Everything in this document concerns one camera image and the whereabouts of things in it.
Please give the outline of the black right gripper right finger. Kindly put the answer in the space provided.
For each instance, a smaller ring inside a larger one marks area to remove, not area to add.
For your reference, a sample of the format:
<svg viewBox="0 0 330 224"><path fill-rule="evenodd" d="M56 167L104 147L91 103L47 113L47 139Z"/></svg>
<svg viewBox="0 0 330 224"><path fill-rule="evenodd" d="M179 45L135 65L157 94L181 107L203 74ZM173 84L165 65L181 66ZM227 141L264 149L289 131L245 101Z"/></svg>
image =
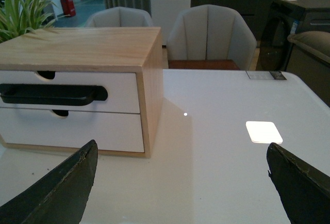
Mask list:
<svg viewBox="0 0 330 224"><path fill-rule="evenodd" d="M268 175L291 223L329 223L329 176L276 143L267 149Z"/></svg>

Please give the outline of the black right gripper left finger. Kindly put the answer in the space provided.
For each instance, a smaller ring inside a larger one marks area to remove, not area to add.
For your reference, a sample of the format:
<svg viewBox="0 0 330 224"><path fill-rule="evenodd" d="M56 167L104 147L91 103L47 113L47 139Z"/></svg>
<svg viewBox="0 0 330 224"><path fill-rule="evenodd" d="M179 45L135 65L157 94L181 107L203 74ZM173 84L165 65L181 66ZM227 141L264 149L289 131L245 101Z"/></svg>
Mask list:
<svg viewBox="0 0 330 224"><path fill-rule="evenodd" d="M94 184L98 147L89 141L1 206L1 223L80 223Z"/></svg>

